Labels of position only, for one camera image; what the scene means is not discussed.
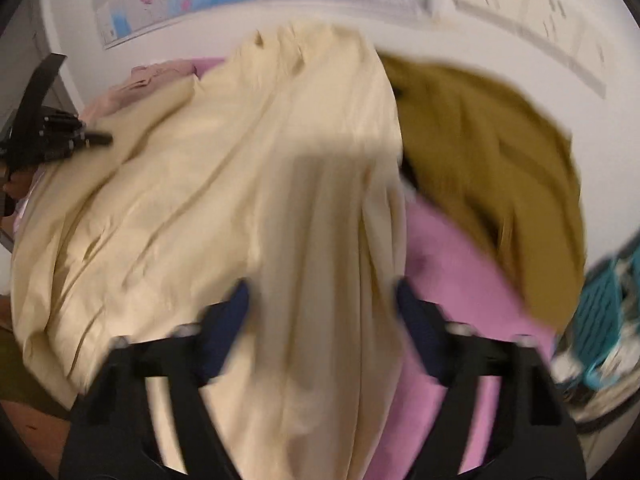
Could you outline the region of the olive brown garment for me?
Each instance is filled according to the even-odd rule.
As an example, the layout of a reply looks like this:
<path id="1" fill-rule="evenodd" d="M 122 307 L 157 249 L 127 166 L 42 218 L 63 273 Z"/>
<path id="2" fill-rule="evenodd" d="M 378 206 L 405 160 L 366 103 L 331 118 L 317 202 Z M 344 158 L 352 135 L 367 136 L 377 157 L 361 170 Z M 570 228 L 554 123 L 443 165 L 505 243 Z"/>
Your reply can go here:
<path id="1" fill-rule="evenodd" d="M 390 54 L 381 61 L 410 182 L 498 263 L 533 318 L 565 330 L 587 255 L 570 139 L 498 79 Z"/>

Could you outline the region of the pink folded garment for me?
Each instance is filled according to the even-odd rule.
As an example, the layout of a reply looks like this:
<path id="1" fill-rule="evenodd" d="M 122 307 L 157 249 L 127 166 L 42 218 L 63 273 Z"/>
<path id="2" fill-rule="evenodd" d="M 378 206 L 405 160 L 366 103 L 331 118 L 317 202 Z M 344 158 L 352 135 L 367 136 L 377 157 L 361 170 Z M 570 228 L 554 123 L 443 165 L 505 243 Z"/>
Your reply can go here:
<path id="1" fill-rule="evenodd" d="M 134 67 L 130 76 L 121 84 L 111 86 L 79 114 L 85 124 L 110 116 L 123 108 L 145 99 L 158 89 L 184 77 L 196 74 L 195 65 L 187 60 Z"/>

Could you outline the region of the white wall socket panel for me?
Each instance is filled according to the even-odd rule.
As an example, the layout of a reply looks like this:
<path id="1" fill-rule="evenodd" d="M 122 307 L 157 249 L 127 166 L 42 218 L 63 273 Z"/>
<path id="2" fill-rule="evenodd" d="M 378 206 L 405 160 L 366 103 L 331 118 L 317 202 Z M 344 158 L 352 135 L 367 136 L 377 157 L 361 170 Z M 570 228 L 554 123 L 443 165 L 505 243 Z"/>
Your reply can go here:
<path id="1" fill-rule="evenodd" d="M 566 66 L 604 99 L 612 75 L 608 37 L 572 0 L 452 0 L 462 12 L 494 22 Z"/>

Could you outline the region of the cream beige jacket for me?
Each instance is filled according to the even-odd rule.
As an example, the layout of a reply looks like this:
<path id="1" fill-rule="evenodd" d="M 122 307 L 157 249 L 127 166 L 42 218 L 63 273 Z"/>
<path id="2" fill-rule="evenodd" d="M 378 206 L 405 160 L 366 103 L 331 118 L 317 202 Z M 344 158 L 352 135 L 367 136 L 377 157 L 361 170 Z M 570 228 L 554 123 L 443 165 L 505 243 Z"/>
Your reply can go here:
<path id="1" fill-rule="evenodd" d="M 12 261 L 26 368 L 71 406 L 111 341 L 165 337 L 240 278 L 252 306 L 204 400 L 247 479 L 360 479 L 402 348 L 401 134 L 369 40 L 319 22 L 247 40 L 203 77 L 99 120 L 49 166 Z"/>

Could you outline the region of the pink floral bed sheet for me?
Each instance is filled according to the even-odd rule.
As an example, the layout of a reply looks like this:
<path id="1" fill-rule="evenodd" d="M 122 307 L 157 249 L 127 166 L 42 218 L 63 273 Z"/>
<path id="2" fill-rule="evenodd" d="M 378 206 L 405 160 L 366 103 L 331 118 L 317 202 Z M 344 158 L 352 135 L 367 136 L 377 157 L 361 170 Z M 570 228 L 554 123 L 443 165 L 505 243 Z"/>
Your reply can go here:
<path id="1" fill-rule="evenodd" d="M 250 286 L 250 282 L 248 281 L 247 278 L 240 278 L 240 280 L 247 281 L 248 286 Z M 252 288 L 250 287 L 250 307 L 252 306 L 252 299 L 253 299 L 253 292 L 252 292 Z M 416 296 L 413 293 L 413 291 L 406 285 L 406 282 L 404 279 L 404 272 L 401 273 L 401 276 L 399 278 L 396 278 L 396 281 L 394 283 L 393 306 L 395 309 L 396 321 L 398 323 L 398 327 L 400 330 L 400 341 L 401 341 L 401 348 L 402 348 L 401 364 L 402 364 L 402 361 L 404 360 L 407 347 L 413 346 L 419 350 L 421 361 L 426 365 L 431 375 L 435 377 L 442 377 L 447 375 L 448 372 L 452 370 L 457 363 L 457 356 L 458 356 L 457 343 L 459 338 L 461 336 L 472 335 L 473 333 L 472 327 L 465 326 L 460 321 L 448 320 L 448 318 L 446 318 L 445 313 L 442 312 L 442 310 L 440 310 L 439 307 L 436 306 L 436 304 L 429 304 L 428 302 L 425 302 L 424 300 L 422 300 L 420 297 Z M 202 316 L 206 308 L 203 309 L 200 316 L 194 322 L 191 322 L 188 324 L 198 322 L 198 320 L 200 319 L 200 317 Z M 247 323 L 249 316 L 250 316 L 250 310 L 248 310 L 247 312 L 245 321 L 241 328 L 241 332 L 243 327 Z M 175 333 L 176 330 L 178 330 L 179 327 L 175 328 L 169 335 L 162 338 L 158 338 L 158 339 L 163 339 L 171 336 L 173 333 Z M 239 340 L 239 336 L 240 334 L 236 337 L 234 344 Z M 105 359 L 108 356 L 108 352 L 112 350 L 114 341 L 120 337 L 124 337 L 128 341 L 133 342 L 134 344 L 137 344 L 138 342 L 156 340 L 156 339 L 152 339 L 152 340 L 135 342 L 126 336 L 115 337 L 111 341 L 110 346 L 108 347 L 107 355 Z M 103 360 L 98 371 L 96 372 L 96 375 L 99 373 L 105 359 Z M 221 378 L 222 374 L 224 374 L 224 368 L 222 369 L 221 374 L 218 377 L 216 377 L 214 380 Z M 400 368 L 398 382 L 399 382 L 400 376 L 401 376 L 401 368 Z M 201 391 L 203 399 L 204 399 L 205 387 Z M 66 408 L 69 408 L 70 411 L 72 411 L 76 401 L 81 396 L 86 394 L 88 390 L 85 391 L 84 393 L 78 394 L 73 404 L 71 406 L 66 406 Z M 212 419 L 216 426 L 218 436 L 221 437 L 221 433 L 216 425 L 216 422 L 213 416 L 212 416 Z M 385 425 L 381 434 L 381 438 L 385 431 Z M 376 454 L 381 452 L 380 441 L 378 441 L 378 445 L 375 448 L 374 454 L 372 456 L 372 460 Z M 227 448 L 227 452 L 231 457 L 231 454 L 228 448 Z M 247 479 L 242 476 L 238 466 L 235 465 L 235 467 L 240 474 L 239 478 L 237 479 Z"/>

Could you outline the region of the teal plastic storage rack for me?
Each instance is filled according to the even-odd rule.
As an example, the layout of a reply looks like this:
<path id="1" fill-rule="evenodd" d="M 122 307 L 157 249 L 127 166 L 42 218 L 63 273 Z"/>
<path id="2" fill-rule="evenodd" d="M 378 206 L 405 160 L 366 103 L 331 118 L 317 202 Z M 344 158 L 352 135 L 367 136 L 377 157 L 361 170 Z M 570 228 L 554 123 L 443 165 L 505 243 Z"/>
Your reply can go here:
<path id="1" fill-rule="evenodd" d="M 570 323 L 572 352 L 582 366 L 580 378 L 591 390 L 608 388 L 620 377 L 602 370 L 623 338 L 623 282 L 618 271 L 629 271 L 634 284 L 639 283 L 638 247 L 601 260 L 587 273 Z"/>

